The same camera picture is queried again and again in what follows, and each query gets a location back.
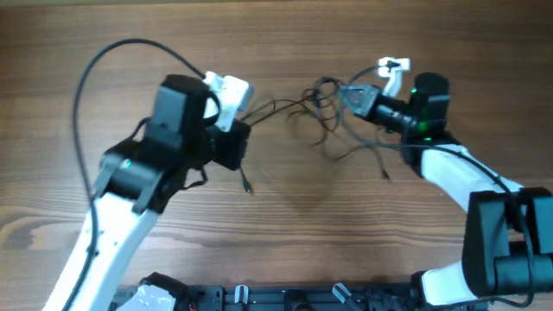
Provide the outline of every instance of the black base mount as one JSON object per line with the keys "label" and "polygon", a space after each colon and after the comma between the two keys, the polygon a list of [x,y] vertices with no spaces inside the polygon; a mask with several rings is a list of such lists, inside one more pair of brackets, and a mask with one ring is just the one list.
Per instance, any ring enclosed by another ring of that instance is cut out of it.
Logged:
{"label": "black base mount", "polygon": [[[169,284],[169,293],[178,293],[175,311],[487,311],[486,302],[440,308],[424,306],[417,286],[409,282],[347,288],[341,283],[323,287],[224,288],[179,282],[181,288],[175,290],[175,280],[169,277],[167,280],[153,285],[164,288]],[[136,292],[137,287],[119,290],[109,310],[116,310]]]}

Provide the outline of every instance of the green led light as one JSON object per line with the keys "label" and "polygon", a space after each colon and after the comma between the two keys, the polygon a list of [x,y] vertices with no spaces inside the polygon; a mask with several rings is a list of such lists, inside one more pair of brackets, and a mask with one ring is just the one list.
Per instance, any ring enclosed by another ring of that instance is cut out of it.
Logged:
{"label": "green led light", "polygon": [[132,164],[132,161],[130,160],[126,160],[123,162],[123,164],[121,164],[121,168],[122,169],[127,169],[127,168],[130,168],[130,165]]}
{"label": "green led light", "polygon": [[426,122],[421,122],[420,124],[418,124],[418,131],[420,133],[425,133],[426,131],[429,130],[429,125],[426,123]]}

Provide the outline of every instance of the black cable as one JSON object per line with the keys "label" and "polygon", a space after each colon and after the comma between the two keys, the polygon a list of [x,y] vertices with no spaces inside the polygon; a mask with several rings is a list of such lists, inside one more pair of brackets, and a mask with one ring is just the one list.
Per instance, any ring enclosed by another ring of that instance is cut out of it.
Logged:
{"label": "black cable", "polygon": [[206,174],[206,170],[204,169],[204,167],[201,167],[200,168],[200,174],[201,174],[201,181],[195,181],[193,183],[191,183],[189,186],[182,186],[181,187],[181,190],[188,190],[190,188],[193,188],[193,187],[199,187],[199,186],[203,186],[205,184],[207,184],[207,174]]}
{"label": "black cable", "polygon": [[[368,73],[370,71],[373,71],[377,68],[379,68],[379,66],[369,67],[369,68],[364,69],[363,71],[361,71],[360,74],[359,73],[356,74],[356,76],[361,76],[361,75],[363,75],[365,73]],[[330,93],[325,93],[321,89],[326,84],[330,84],[334,87],[334,89]],[[250,123],[250,126],[253,126],[253,125],[259,124],[260,122],[263,122],[264,120],[266,120],[269,117],[272,117],[272,116],[276,115],[280,111],[287,110],[287,109],[289,109],[289,108],[291,108],[295,105],[299,105],[299,106],[301,106],[302,109],[299,110],[299,111],[292,111],[288,115],[288,117],[290,118],[294,115],[308,115],[308,116],[312,117],[313,119],[315,119],[321,125],[322,135],[321,135],[320,139],[318,139],[315,143],[313,143],[313,145],[315,145],[315,146],[316,145],[322,145],[322,144],[324,144],[324,142],[327,141],[328,133],[334,133],[340,127],[340,114],[341,114],[341,112],[340,112],[340,109],[337,107],[337,104],[335,102],[336,102],[336,100],[338,100],[338,92],[340,90],[340,87],[343,86],[343,85],[344,85],[344,82],[341,81],[340,79],[336,79],[336,78],[333,78],[333,77],[321,77],[314,83],[313,87],[307,88],[302,92],[301,99],[299,99],[297,101],[294,101],[292,99],[271,100],[270,102],[268,102],[264,105],[261,105],[256,110],[251,111],[250,113],[248,113],[247,115],[242,117],[241,120],[244,122],[248,118],[250,118],[253,115],[259,113],[260,111],[266,109],[267,107],[273,106],[273,111],[271,111],[267,115],[259,118],[258,120],[253,121],[252,123]],[[278,102],[289,102],[289,104],[275,109],[276,104]],[[329,117],[325,116],[325,110],[326,109],[330,109],[330,111],[331,111]],[[381,175],[386,180],[389,180],[390,176],[388,175],[388,172],[385,169],[384,160],[383,160],[382,156],[380,155],[378,149],[376,149],[376,148],[362,145],[362,148],[359,147],[359,148],[350,149],[345,154],[333,158],[333,157],[331,157],[327,154],[327,151],[324,149],[324,146],[323,146],[323,148],[321,150],[321,153],[328,160],[330,160],[332,162],[337,162],[337,161],[340,161],[341,159],[345,158],[346,156],[350,155],[354,151],[357,151],[357,150],[363,149],[363,148],[368,148],[368,149],[372,150],[375,157],[377,158],[378,165],[379,165],[380,171],[381,171]]]}
{"label": "black cable", "polygon": [[240,176],[242,177],[242,187],[244,187],[244,190],[248,194],[253,194],[254,193],[253,187],[251,186],[248,179],[245,177],[244,169],[242,168],[242,166],[240,166]]}
{"label": "black cable", "polygon": [[133,139],[137,134],[138,134],[138,131],[140,131],[140,129],[142,129],[142,127],[149,122],[149,120],[151,119],[151,117],[145,117],[143,118],[142,120],[140,120],[140,122],[138,122],[137,124],[137,127],[135,128],[135,130],[132,131],[132,133],[130,133],[130,135],[125,138],[126,140],[131,140]]}
{"label": "black cable", "polygon": [[213,102],[217,106],[217,114],[214,116],[208,117],[204,119],[204,126],[210,126],[217,122],[217,119],[219,118],[219,114],[221,112],[221,103],[219,102],[219,98],[217,95],[215,95],[214,92],[209,91],[209,98],[213,99]]}
{"label": "black cable", "polygon": [[77,279],[77,282],[73,286],[73,290],[71,291],[71,294],[67,298],[67,301],[66,301],[66,303],[65,303],[65,305],[62,309],[63,311],[66,311],[71,307],[71,305],[73,304],[73,301],[75,300],[75,297],[79,293],[80,288],[81,288],[83,282],[85,281],[86,275],[88,274],[88,271],[89,271],[90,266],[92,264],[92,260],[94,259],[94,253],[96,252],[96,246],[97,246],[97,243],[98,243],[98,214],[97,214],[97,211],[96,211],[96,207],[94,205],[94,197],[93,197],[93,194],[92,194],[92,187],[89,183],[89,176],[88,176],[88,172],[86,170],[85,157],[83,155],[82,146],[81,146],[81,143],[80,143],[80,134],[79,134],[79,102],[80,102],[80,97],[81,97],[81,94],[82,94],[83,89],[85,87],[85,82],[86,82],[86,79],[88,78],[88,75],[90,74],[90,72],[91,72],[92,68],[94,67],[94,65],[96,65],[96,63],[102,58],[102,56],[104,56],[105,54],[107,54],[108,52],[110,52],[114,48],[120,47],[120,46],[125,45],[125,44],[135,44],[135,43],[147,44],[147,45],[150,45],[150,46],[154,46],[156,48],[160,48],[161,50],[173,55],[177,60],[180,60],[186,67],[188,67],[190,70],[192,70],[198,76],[200,76],[202,79],[205,78],[205,75],[200,70],[198,70],[196,67],[192,66],[192,64],[190,64],[186,59],[184,59],[184,57],[180,56],[178,53],[176,53],[175,51],[173,51],[170,48],[167,48],[166,46],[162,45],[161,43],[158,43],[158,42],[155,42],[155,41],[152,41],[152,40],[147,40],[147,39],[125,39],[125,40],[122,40],[122,41],[114,42],[114,43],[110,44],[109,46],[107,46],[107,47],[103,48],[102,50],[100,50],[96,54],[96,56],[94,56],[94,58],[92,58],[92,60],[86,66],[85,71],[83,72],[83,74],[80,78],[80,82],[77,86],[77,91],[75,92],[75,97],[73,99],[72,131],[73,131],[73,144],[74,144],[74,147],[75,147],[75,153],[77,154],[77,162],[79,164],[80,175],[82,177],[83,184],[85,186],[86,198],[88,200],[88,205],[89,205],[90,210],[91,210],[92,237],[91,237],[90,245],[87,248],[86,259],[85,259],[85,263],[83,264],[83,269],[81,270],[81,272],[79,274],[79,278]]}
{"label": "black cable", "polygon": [[350,86],[353,84],[353,82],[357,81],[359,78],[361,78],[362,76],[368,74],[368,73],[372,73],[373,71],[379,69],[381,66],[379,65],[376,65],[376,66],[371,66],[371,67],[368,67],[368,68],[365,68],[363,70],[361,70],[360,72],[356,73],[355,75],[352,76],[352,78],[349,79],[349,81],[347,82],[347,84]]}

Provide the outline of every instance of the wooden table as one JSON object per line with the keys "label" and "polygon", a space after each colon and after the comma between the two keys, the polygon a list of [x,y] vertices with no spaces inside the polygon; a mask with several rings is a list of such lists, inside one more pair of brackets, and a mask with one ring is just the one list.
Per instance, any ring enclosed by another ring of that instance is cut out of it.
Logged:
{"label": "wooden table", "polygon": [[[418,73],[449,77],[448,128],[504,176],[553,189],[551,9],[515,0],[0,9],[0,310],[40,309],[73,248],[86,203],[71,101],[104,45],[157,40],[201,70],[250,81],[258,98],[299,98],[322,75],[346,79],[380,57],[410,57],[400,97]],[[101,154],[151,113],[167,73],[191,74],[140,46],[94,69],[80,111],[92,176]],[[397,153],[383,151],[392,178],[383,181],[370,151],[331,163],[306,142],[318,134],[313,120],[296,126],[281,114],[254,128],[244,168],[255,195],[214,164],[206,187],[177,194],[123,284],[153,271],[190,284],[402,281],[459,260],[464,212]],[[533,309],[552,303],[540,295]]]}

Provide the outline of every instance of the black plastic part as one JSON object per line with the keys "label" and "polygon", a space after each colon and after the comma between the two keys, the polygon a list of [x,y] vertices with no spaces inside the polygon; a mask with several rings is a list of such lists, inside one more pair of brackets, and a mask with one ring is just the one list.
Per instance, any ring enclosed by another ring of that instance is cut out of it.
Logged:
{"label": "black plastic part", "polygon": [[[407,135],[401,136],[402,144],[410,145],[423,145],[423,146],[438,146],[443,144],[461,144],[456,140],[448,131],[443,131],[440,135],[434,135],[431,139],[427,140],[421,137],[412,137]],[[403,157],[405,164],[409,165],[415,173],[420,177],[421,174],[421,161],[423,160],[423,152],[425,149],[421,148],[401,148],[401,156]]]}
{"label": "black plastic part", "polygon": [[[487,303],[476,302],[459,306],[425,305],[415,283],[381,283],[348,287],[351,302],[363,311],[486,311]],[[130,299],[134,292],[127,295]],[[249,288],[248,303],[234,303],[235,288],[219,286],[188,286],[186,302],[178,301],[175,310],[193,311],[351,311],[341,303],[332,287]]]}
{"label": "black plastic part", "polygon": [[234,120],[228,132],[219,130],[215,125],[206,130],[213,146],[213,160],[230,170],[239,169],[250,137],[250,125]]}
{"label": "black plastic part", "polygon": [[365,121],[383,125],[389,132],[408,138],[426,138],[441,136],[445,129],[448,92],[446,78],[437,73],[421,73],[415,78],[408,104],[382,95],[379,89],[370,86],[348,86],[341,91],[341,96],[349,109]]}
{"label": "black plastic part", "polygon": [[186,284],[157,272],[143,278],[140,285],[154,285],[160,289],[165,289],[176,299],[182,299],[188,295]]}
{"label": "black plastic part", "polygon": [[[523,188],[518,206],[526,210],[526,223],[535,247],[536,292],[553,290],[553,197],[543,188]],[[509,242],[508,228],[517,220],[509,216],[505,194],[492,191],[470,196],[462,251],[463,274],[478,297],[515,295],[530,290],[528,257],[524,243]]]}
{"label": "black plastic part", "polygon": [[135,200],[135,213],[162,213],[186,182],[188,170],[200,169],[213,158],[203,123],[210,96],[202,81],[168,75],[142,141],[125,139],[102,156],[94,184],[97,196],[111,192]]}

